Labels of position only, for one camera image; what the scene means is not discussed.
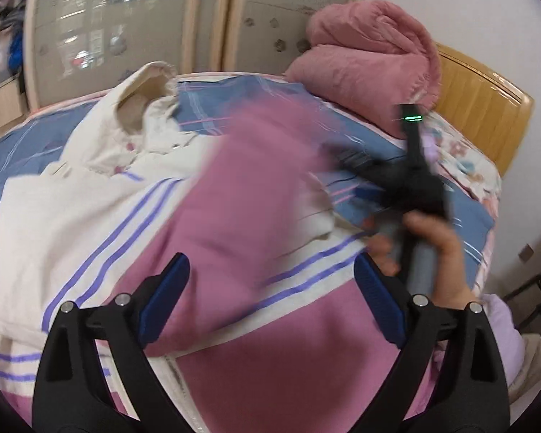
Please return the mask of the person right hand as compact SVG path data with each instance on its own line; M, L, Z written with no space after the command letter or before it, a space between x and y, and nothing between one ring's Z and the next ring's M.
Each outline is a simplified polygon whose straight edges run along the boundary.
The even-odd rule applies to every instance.
M475 300L466 284L464 258L459 238L447 221L412 211L405 214L403 224L406 229L422 237L436 248L438 267L431 300L439 307L464 309ZM383 275L394 277L401 270L391 257L393 243L378 233L366 242L366 251Z

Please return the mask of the lavender sleeve forearm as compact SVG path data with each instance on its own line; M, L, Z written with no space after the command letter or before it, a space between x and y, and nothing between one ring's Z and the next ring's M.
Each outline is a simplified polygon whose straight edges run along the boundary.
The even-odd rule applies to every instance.
M510 309L496 294L476 296L466 284L455 290L436 289L433 294L434 303L449 309L464 309L472 301L486 310L513 404L541 381L541 335L517 331Z

